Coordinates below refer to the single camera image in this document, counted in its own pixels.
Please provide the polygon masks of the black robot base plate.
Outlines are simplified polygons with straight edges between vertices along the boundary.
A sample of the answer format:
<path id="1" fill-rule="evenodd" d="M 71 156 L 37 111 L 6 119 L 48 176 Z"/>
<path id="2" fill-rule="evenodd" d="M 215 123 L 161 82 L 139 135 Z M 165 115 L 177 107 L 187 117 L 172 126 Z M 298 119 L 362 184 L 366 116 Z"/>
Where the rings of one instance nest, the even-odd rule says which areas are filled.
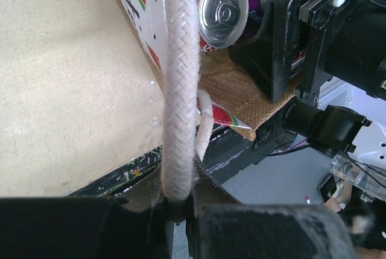
<path id="1" fill-rule="evenodd" d="M 269 132 L 269 128 L 261 127 L 256 131 L 256 139 L 249 141 L 229 127 L 216 128 L 209 142 L 209 157 L 204 161 L 204 169 L 219 183 L 228 181 L 254 161 L 259 161 L 257 149 L 266 141 Z M 177 162 L 176 158 L 167 155 L 164 164 L 163 150 L 157 147 L 71 193 L 71 196 L 116 196 L 127 191 L 158 166 L 176 171 L 179 185 L 185 187 L 188 184 L 186 179 L 193 175 L 194 159 L 197 158 L 196 154 L 183 155 L 180 162 Z"/>

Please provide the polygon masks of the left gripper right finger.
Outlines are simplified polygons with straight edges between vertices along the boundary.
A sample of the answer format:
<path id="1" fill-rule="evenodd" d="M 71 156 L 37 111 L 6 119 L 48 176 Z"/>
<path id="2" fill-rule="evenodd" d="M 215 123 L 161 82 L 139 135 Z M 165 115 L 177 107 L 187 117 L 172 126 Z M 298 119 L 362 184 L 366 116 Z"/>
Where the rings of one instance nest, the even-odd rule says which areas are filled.
<path id="1" fill-rule="evenodd" d="M 188 246 L 193 258 L 357 258 L 348 227 L 321 205 L 203 205 Z"/>

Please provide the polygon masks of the silver blue red can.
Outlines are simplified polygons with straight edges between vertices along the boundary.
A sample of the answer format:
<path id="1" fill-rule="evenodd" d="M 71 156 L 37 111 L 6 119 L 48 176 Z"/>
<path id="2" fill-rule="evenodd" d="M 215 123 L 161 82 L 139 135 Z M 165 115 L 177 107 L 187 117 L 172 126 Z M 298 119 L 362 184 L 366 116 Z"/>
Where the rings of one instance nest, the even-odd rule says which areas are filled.
<path id="1" fill-rule="evenodd" d="M 305 56 L 306 56 L 306 48 L 302 49 L 299 52 L 299 54 L 296 56 L 296 58 L 292 61 L 291 71 L 289 75 L 290 80 L 295 79 L 298 73 L 301 71 Z"/>

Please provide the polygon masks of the watermelon print canvas bag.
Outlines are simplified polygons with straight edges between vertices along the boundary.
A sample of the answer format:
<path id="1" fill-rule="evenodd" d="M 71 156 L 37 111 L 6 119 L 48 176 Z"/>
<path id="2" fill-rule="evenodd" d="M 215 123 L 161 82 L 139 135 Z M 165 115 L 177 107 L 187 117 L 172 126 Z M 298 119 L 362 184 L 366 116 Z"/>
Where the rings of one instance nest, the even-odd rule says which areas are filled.
<path id="1" fill-rule="evenodd" d="M 266 120 L 281 110 L 294 94 L 288 91 L 270 102 L 251 77 L 235 65 L 224 50 L 201 52 L 197 0 L 116 0 L 142 54 L 156 76 L 165 98 L 163 163 L 171 155 L 202 158 L 209 142 L 219 104 L 234 122 L 246 128 L 249 140 Z M 160 190 L 172 202 L 185 200 L 194 186 L 195 168 L 187 186 L 179 185 L 177 172 L 161 167 Z"/>

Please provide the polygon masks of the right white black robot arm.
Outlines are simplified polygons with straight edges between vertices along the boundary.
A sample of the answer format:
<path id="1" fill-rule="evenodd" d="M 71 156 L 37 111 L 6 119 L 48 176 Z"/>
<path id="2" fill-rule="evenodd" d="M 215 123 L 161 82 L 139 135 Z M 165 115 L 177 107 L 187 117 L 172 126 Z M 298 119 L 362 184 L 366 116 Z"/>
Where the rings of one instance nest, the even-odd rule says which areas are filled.
<path id="1" fill-rule="evenodd" d="M 258 32 L 229 56 L 273 103 L 289 88 L 302 57 L 300 97 L 285 111 L 285 129 L 332 158 L 385 167 L 385 127 L 346 107 L 316 107 L 320 86 L 336 77 L 385 98 L 385 0 L 266 0 Z"/>

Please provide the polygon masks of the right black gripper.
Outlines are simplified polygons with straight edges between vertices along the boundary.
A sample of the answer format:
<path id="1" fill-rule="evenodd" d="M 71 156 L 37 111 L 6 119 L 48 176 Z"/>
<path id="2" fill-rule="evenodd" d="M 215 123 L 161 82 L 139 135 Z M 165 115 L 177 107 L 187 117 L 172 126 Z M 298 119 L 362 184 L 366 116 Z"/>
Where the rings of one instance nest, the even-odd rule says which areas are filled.
<path id="1" fill-rule="evenodd" d="M 334 76 L 385 99 L 385 0 L 346 0 L 338 8 L 332 2 L 267 0 L 257 34 L 229 48 L 231 60 L 272 103 L 287 92 L 292 60 L 304 47 L 299 20 L 309 29 L 304 91 L 313 93 Z"/>

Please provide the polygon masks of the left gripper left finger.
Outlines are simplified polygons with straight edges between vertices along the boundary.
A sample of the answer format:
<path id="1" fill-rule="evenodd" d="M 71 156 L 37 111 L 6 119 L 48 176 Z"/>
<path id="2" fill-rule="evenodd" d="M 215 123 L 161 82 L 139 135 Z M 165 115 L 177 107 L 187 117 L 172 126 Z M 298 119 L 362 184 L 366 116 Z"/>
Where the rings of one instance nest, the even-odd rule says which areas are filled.
<path id="1" fill-rule="evenodd" d="M 165 228 L 126 198 L 1 199 L 1 258 L 168 258 Z"/>

